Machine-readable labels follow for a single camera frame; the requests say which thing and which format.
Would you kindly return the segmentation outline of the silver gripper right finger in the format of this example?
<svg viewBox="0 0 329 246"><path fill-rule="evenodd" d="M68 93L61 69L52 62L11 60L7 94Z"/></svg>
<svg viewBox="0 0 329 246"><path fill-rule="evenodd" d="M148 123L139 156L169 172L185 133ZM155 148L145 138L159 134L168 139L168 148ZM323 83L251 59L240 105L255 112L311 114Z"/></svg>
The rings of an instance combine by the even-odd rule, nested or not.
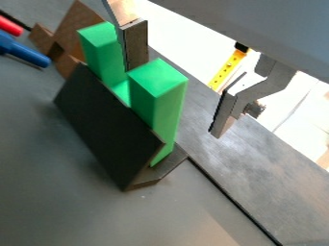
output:
<svg viewBox="0 0 329 246"><path fill-rule="evenodd" d="M254 66L254 73L246 72L223 89L213 112L208 132L215 138L229 128L233 120L246 113L246 107L258 99L282 91L296 70L262 54Z"/></svg>

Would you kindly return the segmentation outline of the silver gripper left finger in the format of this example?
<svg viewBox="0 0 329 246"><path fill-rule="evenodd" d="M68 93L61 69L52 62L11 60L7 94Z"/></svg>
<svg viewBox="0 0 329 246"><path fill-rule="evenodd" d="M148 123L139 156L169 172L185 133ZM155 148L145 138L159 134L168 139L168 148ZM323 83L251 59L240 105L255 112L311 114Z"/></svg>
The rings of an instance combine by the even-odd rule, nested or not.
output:
<svg viewBox="0 0 329 246"><path fill-rule="evenodd" d="M125 70L148 62L148 22L137 15L133 0L101 0L114 24Z"/></svg>

